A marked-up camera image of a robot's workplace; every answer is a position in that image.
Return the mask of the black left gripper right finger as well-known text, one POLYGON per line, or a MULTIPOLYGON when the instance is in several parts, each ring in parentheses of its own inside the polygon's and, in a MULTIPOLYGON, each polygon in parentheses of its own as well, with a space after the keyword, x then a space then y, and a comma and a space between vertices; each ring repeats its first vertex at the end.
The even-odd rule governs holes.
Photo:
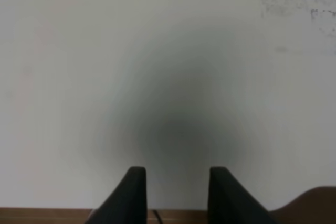
POLYGON ((208 187, 209 223, 276 223, 270 213, 225 167, 212 167, 208 187))

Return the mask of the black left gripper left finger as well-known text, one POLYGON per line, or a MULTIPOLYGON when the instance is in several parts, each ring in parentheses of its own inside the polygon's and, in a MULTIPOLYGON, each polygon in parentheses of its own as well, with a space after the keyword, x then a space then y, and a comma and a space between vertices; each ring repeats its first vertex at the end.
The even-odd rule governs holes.
POLYGON ((145 168, 131 167, 112 194, 88 218, 88 223, 147 223, 145 168))

